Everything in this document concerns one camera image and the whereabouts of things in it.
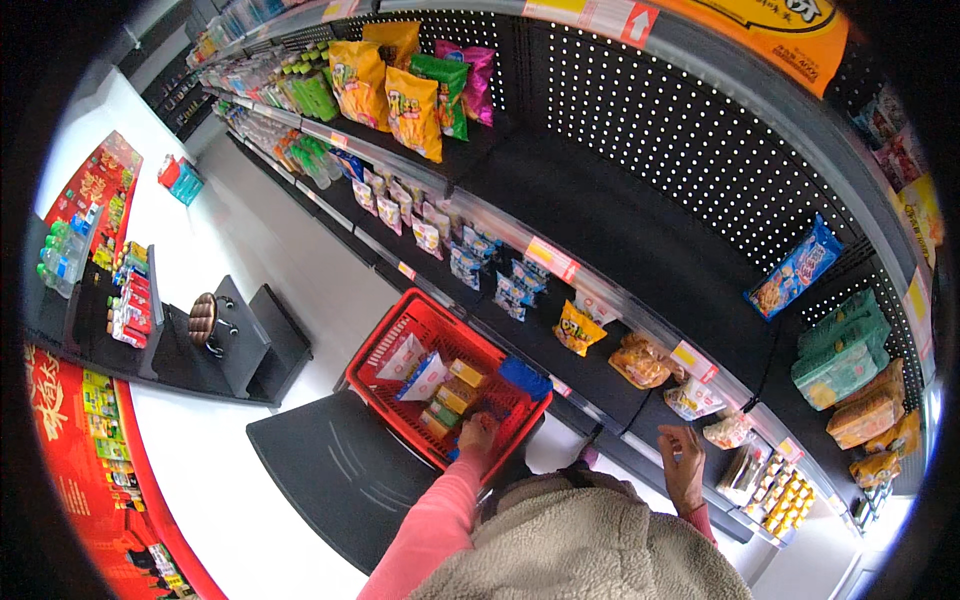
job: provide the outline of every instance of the yellow chip bag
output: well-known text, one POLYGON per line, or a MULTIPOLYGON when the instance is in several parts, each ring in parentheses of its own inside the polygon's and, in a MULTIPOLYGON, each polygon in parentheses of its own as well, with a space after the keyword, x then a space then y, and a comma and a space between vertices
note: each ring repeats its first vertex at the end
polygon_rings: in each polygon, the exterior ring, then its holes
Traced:
POLYGON ((387 96, 383 80, 387 65, 372 41, 331 41, 330 75, 340 111, 350 120, 388 132, 387 96))
POLYGON ((607 336, 603 327, 577 310, 570 300, 564 303, 564 312, 560 315, 560 322, 554 325, 553 333, 564 346, 581 356, 587 356, 587 348, 607 336))
POLYGON ((396 141, 434 162, 442 159, 437 82, 387 67, 390 130, 396 141))
POLYGON ((363 26, 364 41, 380 45, 380 58, 387 66, 410 70, 410 57, 420 52, 419 21, 388 21, 363 26))

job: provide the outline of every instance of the packaged bread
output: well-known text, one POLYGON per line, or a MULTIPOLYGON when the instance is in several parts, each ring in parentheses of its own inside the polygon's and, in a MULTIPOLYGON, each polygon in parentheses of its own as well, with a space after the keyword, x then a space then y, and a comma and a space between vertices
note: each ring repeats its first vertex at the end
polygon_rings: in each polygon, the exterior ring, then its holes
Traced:
POLYGON ((920 447, 920 411, 913 411, 898 420, 893 427, 887 429, 863 445, 868 453, 889 450, 903 458, 912 454, 920 447))

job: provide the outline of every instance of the orange sign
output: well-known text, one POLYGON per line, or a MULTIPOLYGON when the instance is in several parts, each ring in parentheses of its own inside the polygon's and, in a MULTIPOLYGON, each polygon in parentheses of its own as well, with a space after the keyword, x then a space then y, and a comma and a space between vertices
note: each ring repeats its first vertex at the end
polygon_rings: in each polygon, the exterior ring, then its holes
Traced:
POLYGON ((847 19, 827 0, 656 0, 751 48, 824 97, 847 44, 847 19))

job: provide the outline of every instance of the blue cookie package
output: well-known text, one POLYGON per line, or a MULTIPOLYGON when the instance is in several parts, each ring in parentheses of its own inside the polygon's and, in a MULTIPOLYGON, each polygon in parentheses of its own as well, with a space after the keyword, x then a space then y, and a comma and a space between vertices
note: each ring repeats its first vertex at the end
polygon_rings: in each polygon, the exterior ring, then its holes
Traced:
POLYGON ((824 218, 817 213, 804 240, 743 297, 770 321, 829 269, 842 251, 843 244, 833 237, 824 218))

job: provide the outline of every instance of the red promotional banner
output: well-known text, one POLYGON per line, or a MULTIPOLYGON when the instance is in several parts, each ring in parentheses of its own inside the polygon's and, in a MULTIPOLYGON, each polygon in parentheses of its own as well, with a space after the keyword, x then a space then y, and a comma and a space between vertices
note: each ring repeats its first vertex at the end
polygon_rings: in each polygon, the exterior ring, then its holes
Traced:
POLYGON ((143 157, 131 148, 120 133, 112 132, 73 174, 47 211, 43 221, 53 225, 58 219, 69 222, 78 212, 86 214, 93 206, 105 213, 100 218, 90 252, 95 263, 111 268, 117 249, 127 237, 127 222, 133 190, 140 175, 143 157))

